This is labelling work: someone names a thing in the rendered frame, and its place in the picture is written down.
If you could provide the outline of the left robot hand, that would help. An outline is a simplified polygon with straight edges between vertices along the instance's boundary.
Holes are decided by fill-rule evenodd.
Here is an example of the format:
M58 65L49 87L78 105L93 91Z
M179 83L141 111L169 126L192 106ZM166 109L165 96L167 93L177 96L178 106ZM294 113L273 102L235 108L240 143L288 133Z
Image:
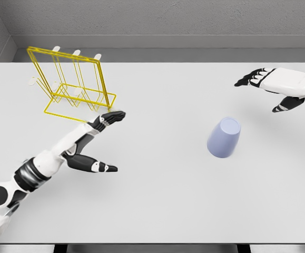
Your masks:
M94 121L81 124L61 139L52 148L55 155L63 158L68 167L85 172L117 172L116 166L108 165L95 158L82 155L84 147L106 127L122 121L126 116L124 111L113 111L99 115Z

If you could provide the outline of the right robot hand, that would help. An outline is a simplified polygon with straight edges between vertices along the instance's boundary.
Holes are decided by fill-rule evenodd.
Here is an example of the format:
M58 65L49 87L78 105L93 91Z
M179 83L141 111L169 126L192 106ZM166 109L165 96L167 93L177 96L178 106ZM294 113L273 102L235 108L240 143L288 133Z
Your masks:
M282 67L261 68L238 80L234 86L254 86L286 97L272 109L273 113L292 110L305 101L305 72Z

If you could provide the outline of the lavender plastic cup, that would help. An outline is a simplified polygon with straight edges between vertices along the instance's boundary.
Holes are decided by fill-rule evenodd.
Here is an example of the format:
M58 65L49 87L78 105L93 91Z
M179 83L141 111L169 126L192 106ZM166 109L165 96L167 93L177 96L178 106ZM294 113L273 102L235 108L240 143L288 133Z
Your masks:
M218 158L227 158L238 144L241 124L232 117L223 118L211 132L207 148L212 155Z

